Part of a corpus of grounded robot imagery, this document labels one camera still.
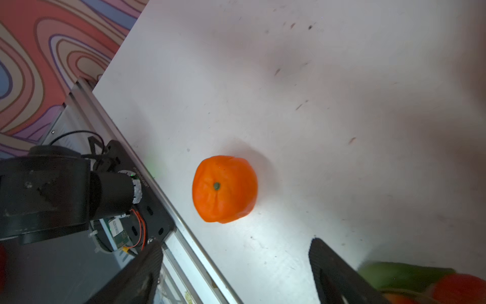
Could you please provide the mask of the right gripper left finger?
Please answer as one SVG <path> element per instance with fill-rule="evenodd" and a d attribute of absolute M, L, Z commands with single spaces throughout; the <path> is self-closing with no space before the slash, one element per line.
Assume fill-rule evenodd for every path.
<path fill-rule="evenodd" d="M 150 242 L 87 303 L 153 303 L 163 263 L 162 243 Z"/>

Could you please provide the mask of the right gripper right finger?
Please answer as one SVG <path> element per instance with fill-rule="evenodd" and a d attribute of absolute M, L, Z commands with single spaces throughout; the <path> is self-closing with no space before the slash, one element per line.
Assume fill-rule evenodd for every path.
<path fill-rule="evenodd" d="M 321 303 L 389 303 L 322 239 L 312 239 L 308 257 Z"/>

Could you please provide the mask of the red grape bunch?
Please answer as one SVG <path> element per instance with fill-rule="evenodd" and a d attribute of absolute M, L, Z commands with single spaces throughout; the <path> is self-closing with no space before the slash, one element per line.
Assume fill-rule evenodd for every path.
<path fill-rule="evenodd" d="M 485 280 L 450 268 L 372 262 L 358 274 L 390 303 L 485 303 Z"/>

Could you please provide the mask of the large orange mandarin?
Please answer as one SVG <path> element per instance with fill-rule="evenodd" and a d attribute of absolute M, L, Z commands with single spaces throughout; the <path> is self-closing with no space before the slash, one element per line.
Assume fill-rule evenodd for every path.
<path fill-rule="evenodd" d="M 258 178 L 244 158 L 214 156 L 198 166 L 192 200 L 205 222 L 227 224 L 249 215 L 258 197 Z"/>

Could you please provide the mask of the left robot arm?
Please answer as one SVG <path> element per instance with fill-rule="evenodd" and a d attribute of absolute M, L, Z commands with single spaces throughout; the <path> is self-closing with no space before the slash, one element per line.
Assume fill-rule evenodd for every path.
<path fill-rule="evenodd" d="M 60 238 L 88 229 L 92 220 L 130 212 L 143 195 L 140 180 L 126 171 L 92 170 L 102 162 L 114 159 L 52 145 L 2 160 L 1 240 Z"/>

